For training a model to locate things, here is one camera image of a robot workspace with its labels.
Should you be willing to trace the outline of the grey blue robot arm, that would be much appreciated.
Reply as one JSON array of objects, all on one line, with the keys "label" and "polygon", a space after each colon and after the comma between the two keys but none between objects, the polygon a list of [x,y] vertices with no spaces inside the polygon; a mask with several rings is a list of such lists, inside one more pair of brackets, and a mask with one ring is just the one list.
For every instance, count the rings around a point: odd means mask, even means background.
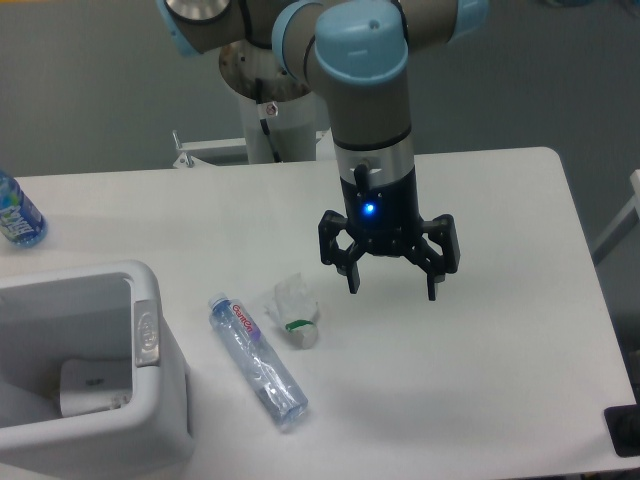
[{"label": "grey blue robot arm", "polygon": [[238,41],[271,51],[326,103],[345,212],[318,225],[320,257],[360,285],[358,260],[403,257],[429,295],[460,260],[455,222],[419,212],[407,64],[412,52],[479,27],[485,1],[161,1],[185,55]]}]

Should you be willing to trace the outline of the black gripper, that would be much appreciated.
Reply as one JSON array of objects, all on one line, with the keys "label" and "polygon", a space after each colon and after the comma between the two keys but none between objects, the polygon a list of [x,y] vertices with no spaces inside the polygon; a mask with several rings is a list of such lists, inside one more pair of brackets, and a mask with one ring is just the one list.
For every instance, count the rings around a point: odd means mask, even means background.
[{"label": "black gripper", "polygon": [[[349,292],[356,294],[360,287],[357,262],[364,254],[404,256],[425,273],[427,297],[435,301],[438,285],[459,267],[454,217],[421,218],[414,171],[398,181],[375,186],[373,169],[361,163],[351,177],[350,182],[341,182],[346,217],[327,210],[318,224],[321,262],[334,265],[347,279]],[[352,238],[347,249],[339,246],[341,232]]]}]

